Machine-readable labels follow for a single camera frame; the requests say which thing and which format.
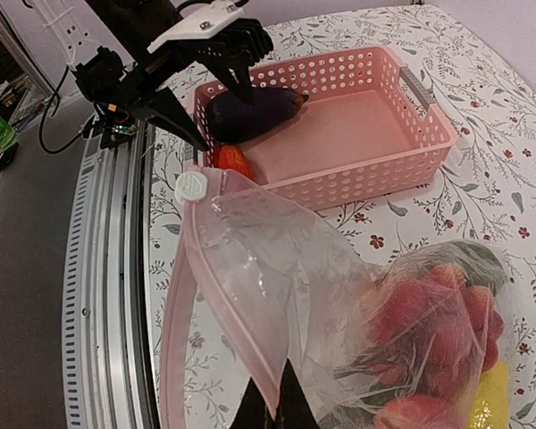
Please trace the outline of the dark purple eggplant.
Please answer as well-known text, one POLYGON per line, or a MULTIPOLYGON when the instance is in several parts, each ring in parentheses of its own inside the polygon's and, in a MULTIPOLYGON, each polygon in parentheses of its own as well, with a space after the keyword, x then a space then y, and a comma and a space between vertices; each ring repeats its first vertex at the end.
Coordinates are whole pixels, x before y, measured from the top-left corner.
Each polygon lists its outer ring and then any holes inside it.
POLYGON ((258 138, 293 119, 309 100, 290 88, 253 88, 253 103, 246 104, 228 91, 205 107, 210 135, 221 143, 241 144, 258 138))

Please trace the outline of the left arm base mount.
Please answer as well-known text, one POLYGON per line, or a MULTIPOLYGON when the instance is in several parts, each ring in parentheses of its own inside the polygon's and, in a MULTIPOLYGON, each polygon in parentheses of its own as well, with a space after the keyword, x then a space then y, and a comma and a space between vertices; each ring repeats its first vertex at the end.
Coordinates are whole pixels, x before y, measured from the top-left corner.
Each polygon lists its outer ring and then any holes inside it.
POLYGON ((84 135, 100 135, 102 149, 113 149, 130 143, 137 134, 138 126, 116 93, 124 76, 124 66, 119 55, 101 46, 91 60, 79 63, 72 74, 81 94, 97 113, 97 120, 86 126, 84 135))

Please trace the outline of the clear zip top bag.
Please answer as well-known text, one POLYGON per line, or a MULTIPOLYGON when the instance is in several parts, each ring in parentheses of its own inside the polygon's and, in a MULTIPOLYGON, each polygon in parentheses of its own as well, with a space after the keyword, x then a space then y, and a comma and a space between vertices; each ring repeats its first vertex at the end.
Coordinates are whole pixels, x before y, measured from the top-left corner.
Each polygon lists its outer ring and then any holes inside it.
POLYGON ((363 261, 318 214, 263 188, 210 190, 201 168, 177 179, 184 215, 164 314, 160 407, 165 428, 183 428, 184 362, 193 306, 200 293, 264 398, 276 427, 286 361, 294 368, 317 428, 374 428, 377 378, 368 328, 379 293, 373 287, 393 265, 464 259, 502 266, 498 252, 451 240, 398 257, 363 261))

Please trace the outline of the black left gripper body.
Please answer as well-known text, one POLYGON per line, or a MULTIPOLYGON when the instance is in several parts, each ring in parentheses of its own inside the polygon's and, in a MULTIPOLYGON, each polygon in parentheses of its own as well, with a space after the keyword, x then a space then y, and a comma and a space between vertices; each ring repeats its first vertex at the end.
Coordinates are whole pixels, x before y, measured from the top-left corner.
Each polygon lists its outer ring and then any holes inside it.
POLYGON ((200 62, 202 54, 214 51, 214 42, 168 42, 155 53, 147 52, 147 47, 139 39, 132 39, 125 45, 136 66, 120 83, 120 102, 125 109, 140 121, 147 117, 148 98, 175 73, 184 71, 194 62, 200 62))

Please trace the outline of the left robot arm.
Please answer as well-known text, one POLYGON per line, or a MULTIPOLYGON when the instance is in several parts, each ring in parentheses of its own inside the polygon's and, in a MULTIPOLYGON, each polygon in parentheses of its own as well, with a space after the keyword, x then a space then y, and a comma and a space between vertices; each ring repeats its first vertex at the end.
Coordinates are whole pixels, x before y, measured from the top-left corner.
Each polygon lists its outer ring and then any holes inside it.
POLYGON ((90 1, 88 7, 130 55, 102 45, 79 20, 71 1, 33 1, 32 9, 58 40, 69 72, 93 105, 116 105, 194 148, 208 145, 165 82, 200 63, 234 95, 251 104, 249 70, 273 49, 260 21, 242 1, 90 1))

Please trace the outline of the pink plastic basket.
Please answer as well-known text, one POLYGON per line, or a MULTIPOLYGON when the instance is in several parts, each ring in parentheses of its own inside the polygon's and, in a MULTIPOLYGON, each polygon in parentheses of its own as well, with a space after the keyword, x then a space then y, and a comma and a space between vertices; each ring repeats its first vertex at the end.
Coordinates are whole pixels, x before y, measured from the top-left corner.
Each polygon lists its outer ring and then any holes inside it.
POLYGON ((263 188, 324 210, 431 182, 456 143, 448 117, 387 47, 289 59, 254 68, 250 78, 306 101, 293 119, 242 146, 254 171, 247 179, 218 173, 221 143, 205 109, 222 84, 196 88, 194 119, 210 146, 197 162, 216 193, 263 188))

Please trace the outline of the red orange chili pepper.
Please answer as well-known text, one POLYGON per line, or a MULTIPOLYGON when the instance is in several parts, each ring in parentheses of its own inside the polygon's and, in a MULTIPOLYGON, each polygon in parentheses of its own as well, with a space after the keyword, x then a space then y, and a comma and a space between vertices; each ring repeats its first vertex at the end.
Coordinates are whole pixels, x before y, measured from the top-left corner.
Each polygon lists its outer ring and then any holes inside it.
POLYGON ((252 164, 236 146, 222 145, 213 150, 213 166, 222 170, 232 170, 251 181, 255 180, 252 164))

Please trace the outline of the red cherry tomato bunch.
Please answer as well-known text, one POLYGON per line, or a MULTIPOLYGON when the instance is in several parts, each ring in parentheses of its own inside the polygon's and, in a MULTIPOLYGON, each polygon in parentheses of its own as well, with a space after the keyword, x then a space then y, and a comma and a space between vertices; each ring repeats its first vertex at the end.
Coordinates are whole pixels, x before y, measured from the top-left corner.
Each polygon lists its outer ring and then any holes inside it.
POLYGON ((480 376, 498 363, 501 265, 393 265, 373 285, 368 328, 374 428, 465 428, 480 376))

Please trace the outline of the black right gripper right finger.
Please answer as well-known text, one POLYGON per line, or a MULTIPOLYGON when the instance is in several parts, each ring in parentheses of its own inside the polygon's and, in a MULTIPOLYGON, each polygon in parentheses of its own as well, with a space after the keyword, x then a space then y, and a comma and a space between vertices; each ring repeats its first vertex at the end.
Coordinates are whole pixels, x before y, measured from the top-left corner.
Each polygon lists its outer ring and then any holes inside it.
POLYGON ((286 361, 281 378, 276 427, 280 429, 317 429, 316 420, 289 360, 286 361))

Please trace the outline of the yellow pepper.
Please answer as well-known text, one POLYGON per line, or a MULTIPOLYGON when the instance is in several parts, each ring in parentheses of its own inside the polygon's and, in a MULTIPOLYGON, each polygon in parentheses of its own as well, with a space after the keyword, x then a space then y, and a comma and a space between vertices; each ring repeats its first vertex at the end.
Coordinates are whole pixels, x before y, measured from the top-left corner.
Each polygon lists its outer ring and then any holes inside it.
POLYGON ((468 429, 508 428, 508 381, 508 366, 502 359, 489 371, 482 373, 468 417, 468 429))

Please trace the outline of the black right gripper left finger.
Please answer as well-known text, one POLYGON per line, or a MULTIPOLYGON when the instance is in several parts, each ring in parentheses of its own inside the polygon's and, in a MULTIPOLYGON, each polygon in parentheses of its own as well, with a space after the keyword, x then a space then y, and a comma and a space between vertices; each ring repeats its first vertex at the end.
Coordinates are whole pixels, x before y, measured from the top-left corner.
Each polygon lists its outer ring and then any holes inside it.
POLYGON ((264 398, 252 378, 249 379, 236 413, 236 429, 266 429, 271 427, 271 417, 264 398))

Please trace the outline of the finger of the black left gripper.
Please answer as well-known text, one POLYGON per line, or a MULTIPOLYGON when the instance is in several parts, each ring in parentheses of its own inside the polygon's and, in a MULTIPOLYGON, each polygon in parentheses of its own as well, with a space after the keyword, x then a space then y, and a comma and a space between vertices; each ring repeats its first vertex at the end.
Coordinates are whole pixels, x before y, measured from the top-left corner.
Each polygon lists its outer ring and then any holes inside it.
POLYGON ((228 51, 206 51, 200 63, 241 102, 254 102, 247 58, 243 54, 232 55, 228 51))
POLYGON ((146 104, 146 121, 166 130, 197 150, 205 150, 205 139, 187 110, 168 88, 157 90, 146 104))

